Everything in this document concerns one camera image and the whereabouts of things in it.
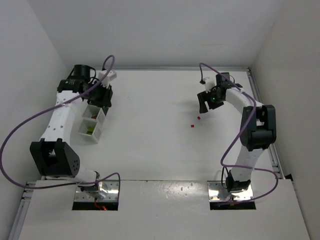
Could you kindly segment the white slotted container far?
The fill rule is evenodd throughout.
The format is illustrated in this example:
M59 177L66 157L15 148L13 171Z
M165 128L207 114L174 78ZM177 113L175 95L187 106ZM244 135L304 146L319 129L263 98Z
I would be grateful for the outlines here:
M89 120L91 122L97 122L103 125L106 119L106 114L104 113L102 108L88 104L82 114L82 117L85 120Z

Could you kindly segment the lime lego in bin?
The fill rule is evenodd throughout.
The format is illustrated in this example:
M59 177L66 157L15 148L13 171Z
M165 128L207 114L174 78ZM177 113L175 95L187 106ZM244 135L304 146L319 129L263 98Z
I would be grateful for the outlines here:
M94 128L89 127L89 128L87 129L87 131L86 131L86 134L92 135L92 134L93 134L93 131L94 131Z

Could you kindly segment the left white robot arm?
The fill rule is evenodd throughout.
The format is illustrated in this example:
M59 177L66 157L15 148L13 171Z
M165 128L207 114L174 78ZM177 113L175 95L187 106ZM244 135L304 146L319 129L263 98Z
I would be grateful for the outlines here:
M77 64L71 75L60 81L56 109L40 140L33 141L29 147L41 176L70 180L92 196L103 192L104 184L98 182L99 173L80 162L80 157L70 146L70 138L78 111L86 102L79 133L93 142L99 141L103 122L112 106L111 81L116 77L114 70L96 72L88 65Z

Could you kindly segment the white slotted container near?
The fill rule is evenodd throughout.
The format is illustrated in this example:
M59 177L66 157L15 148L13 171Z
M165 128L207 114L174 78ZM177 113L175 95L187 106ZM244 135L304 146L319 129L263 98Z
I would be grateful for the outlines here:
M99 143L102 135L102 125L95 119L83 118L80 122L77 133L87 142Z

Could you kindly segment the white slotted container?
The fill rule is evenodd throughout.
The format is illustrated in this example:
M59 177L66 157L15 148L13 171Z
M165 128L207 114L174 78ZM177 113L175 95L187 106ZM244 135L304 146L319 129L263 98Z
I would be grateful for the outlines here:
M88 104L82 114L82 117L85 120L89 120L91 122L97 122L103 125L106 119L106 114L104 113L102 108Z
M77 133L87 142L99 143L102 135L102 125L95 119L83 118L80 122Z

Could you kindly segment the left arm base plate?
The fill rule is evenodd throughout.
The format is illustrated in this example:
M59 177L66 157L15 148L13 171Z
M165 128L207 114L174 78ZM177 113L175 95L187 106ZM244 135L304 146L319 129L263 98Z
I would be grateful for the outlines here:
M94 201L117 202L119 198L119 182L116 180L104 180L94 186L77 186L74 201L80 203L93 203Z

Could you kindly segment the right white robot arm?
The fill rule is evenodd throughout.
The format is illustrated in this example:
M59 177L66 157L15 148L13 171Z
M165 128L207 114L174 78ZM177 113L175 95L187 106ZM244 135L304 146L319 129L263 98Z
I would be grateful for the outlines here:
M202 78L200 83L205 87L197 94L201 114L215 110L225 102L241 114L240 130L235 138L241 142L241 149L235 164L224 164L223 168L229 169L225 180L228 192L247 190L258 159L276 141L276 109L244 92L240 84L230 80L228 72L217 74L215 80Z

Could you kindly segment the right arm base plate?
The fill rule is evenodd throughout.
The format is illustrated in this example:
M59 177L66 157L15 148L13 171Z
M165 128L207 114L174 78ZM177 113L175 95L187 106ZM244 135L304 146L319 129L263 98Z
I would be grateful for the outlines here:
M208 197L210 203L224 203L229 201L246 201L254 198L252 186L248 189L228 192L220 181L208 181Z

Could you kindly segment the white front cover panel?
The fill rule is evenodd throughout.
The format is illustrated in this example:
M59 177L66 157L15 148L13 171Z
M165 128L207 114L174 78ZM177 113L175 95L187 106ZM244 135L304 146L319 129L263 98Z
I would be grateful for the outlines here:
M119 207L72 210L72 186L34 191L22 240L307 240L289 180L254 210L212 210L205 182L121 183Z

